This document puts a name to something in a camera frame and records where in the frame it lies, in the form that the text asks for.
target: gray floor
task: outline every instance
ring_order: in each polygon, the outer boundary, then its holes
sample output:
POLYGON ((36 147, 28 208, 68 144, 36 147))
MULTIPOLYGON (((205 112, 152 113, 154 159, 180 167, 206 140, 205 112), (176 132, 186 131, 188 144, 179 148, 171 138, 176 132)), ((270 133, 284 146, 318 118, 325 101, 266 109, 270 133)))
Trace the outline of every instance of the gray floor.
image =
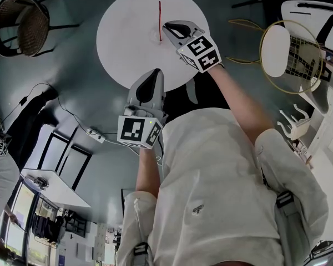
MULTIPOLYGON (((81 26, 77 29, 51 32, 44 48, 55 47, 53 53, 36 58, 0 58, 1 116, 5 117, 34 85, 47 81, 59 91, 62 105, 77 114, 86 126, 95 126, 104 132, 116 132, 117 116, 122 112, 128 91, 104 70, 95 43, 99 21, 114 1, 46 2, 51 15, 51 25, 80 23, 81 26)), ((232 4, 247 0, 194 1, 207 17, 211 35, 222 55, 258 59, 260 32, 231 25, 228 19, 251 19, 266 27, 261 4, 231 9, 232 4)), ((291 107, 293 103, 298 103, 301 108, 307 107, 301 97, 286 95, 273 88, 263 76, 260 66, 231 62, 225 62, 225 65, 239 84, 266 107, 274 121, 281 118, 279 108, 294 112, 291 107)), ((46 87, 40 85, 32 95, 44 90, 46 87)), ((60 121, 58 131, 70 136, 77 125, 74 119, 59 107, 57 101, 49 105, 60 121)), ((9 127, 20 110, 17 109, 8 118, 6 127, 9 127)), ((28 167, 37 167, 37 158, 45 142, 46 138, 40 136, 37 150, 28 162, 28 167)), ((134 187, 138 157, 125 147, 109 143, 99 144, 81 129, 78 130, 74 142, 93 153, 76 189, 77 194, 92 207, 80 211, 94 221, 108 222, 112 226, 121 224, 120 189, 134 187)))

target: white plastic chair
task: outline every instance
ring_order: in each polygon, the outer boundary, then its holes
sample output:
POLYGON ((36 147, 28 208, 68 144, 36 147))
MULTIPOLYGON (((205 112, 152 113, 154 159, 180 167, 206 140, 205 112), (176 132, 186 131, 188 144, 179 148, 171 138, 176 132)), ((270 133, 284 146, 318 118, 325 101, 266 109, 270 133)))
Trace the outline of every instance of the white plastic chair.
POLYGON ((291 119, 280 109, 280 113, 287 119, 287 121, 291 125, 290 133, 287 131, 284 124, 282 124, 279 121, 277 122, 277 124, 279 126, 281 126, 281 128, 282 128, 284 134, 286 135, 286 137, 290 138, 290 140, 296 140, 296 139, 304 136, 307 133, 309 127, 310 127, 310 120, 311 120, 309 118, 309 115, 305 111, 303 111, 302 109, 299 109, 296 104, 294 104, 294 108, 298 112, 302 113, 305 116, 305 118, 297 120, 294 116, 291 115, 291 118, 292 118, 291 119))

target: black pants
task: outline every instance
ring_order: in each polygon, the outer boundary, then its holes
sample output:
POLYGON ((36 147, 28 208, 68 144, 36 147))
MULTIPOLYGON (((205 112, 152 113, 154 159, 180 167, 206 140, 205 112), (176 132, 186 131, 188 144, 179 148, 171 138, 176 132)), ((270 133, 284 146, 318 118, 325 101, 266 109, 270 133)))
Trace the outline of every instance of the black pants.
POLYGON ((195 92, 198 104, 193 103, 186 91, 186 85, 166 92, 163 110, 169 117, 166 123, 186 114, 192 110, 204 108, 229 109, 227 101, 224 99, 216 82, 209 73, 197 73, 194 77, 195 92))
POLYGON ((46 101, 41 96, 33 98, 7 131, 7 134, 12 137, 8 151, 20 172, 31 156, 39 132, 44 125, 44 119, 39 112, 45 105, 46 101))

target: red stick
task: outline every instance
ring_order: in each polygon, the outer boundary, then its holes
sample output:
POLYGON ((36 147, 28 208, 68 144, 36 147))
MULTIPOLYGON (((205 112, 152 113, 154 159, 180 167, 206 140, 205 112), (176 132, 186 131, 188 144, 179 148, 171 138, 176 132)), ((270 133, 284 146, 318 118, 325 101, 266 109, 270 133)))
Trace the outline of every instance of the red stick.
POLYGON ((159 1, 159 41, 162 41, 162 3, 159 1))

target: black chair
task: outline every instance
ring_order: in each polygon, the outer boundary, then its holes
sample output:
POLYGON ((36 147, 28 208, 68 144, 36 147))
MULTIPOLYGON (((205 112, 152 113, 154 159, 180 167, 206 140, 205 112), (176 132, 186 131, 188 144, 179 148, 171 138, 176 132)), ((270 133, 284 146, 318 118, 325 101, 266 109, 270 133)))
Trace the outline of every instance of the black chair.
POLYGON ((0 4, 0 29, 17 28, 15 37, 1 40, 0 36, 1 56, 13 57, 24 54, 29 57, 37 57, 52 52, 54 49, 40 53, 50 30, 79 26, 79 24, 56 27, 49 25, 49 12, 47 7, 41 4, 43 1, 46 0, 4 0, 0 4), (18 48, 13 49, 5 45, 14 39, 17 39, 18 48))

